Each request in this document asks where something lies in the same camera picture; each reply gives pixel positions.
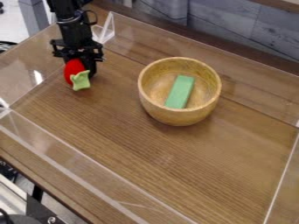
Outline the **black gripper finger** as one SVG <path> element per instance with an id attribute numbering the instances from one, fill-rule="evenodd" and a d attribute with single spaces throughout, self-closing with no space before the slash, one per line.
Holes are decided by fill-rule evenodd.
<path id="1" fill-rule="evenodd" d="M 97 65 L 93 59 L 85 60 L 85 68 L 89 70 L 88 77 L 92 78 L 97 72 Z"/>

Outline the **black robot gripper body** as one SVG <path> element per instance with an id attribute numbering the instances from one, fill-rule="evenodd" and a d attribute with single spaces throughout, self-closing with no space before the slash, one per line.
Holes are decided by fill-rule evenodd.
<path id="1" fill-rule="evenodd" d="M 96 22 L 58 21 L 60 39 L 50 40 L 52 54 L 68 61 L 73 58 L 101 61 L 102 45 L 92 39 L 90 26 Z"/>

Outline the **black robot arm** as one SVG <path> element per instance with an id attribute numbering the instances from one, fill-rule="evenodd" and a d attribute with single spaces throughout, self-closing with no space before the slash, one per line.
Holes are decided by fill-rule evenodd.
<path id="1" fill-rule="evenodd" d="M 50 12 L 56 16 L 60 38 L 50 40 L 52 54 L 62 58 L 64 63 L 78 59 L 89 70 L 88 77 L 97 72 L 97 62 L 104 61 L 102 45 L 92 38 L 92 26 L 98 16 L 93 10 L 82 7 L 92 0 L 46 0 Z"/>

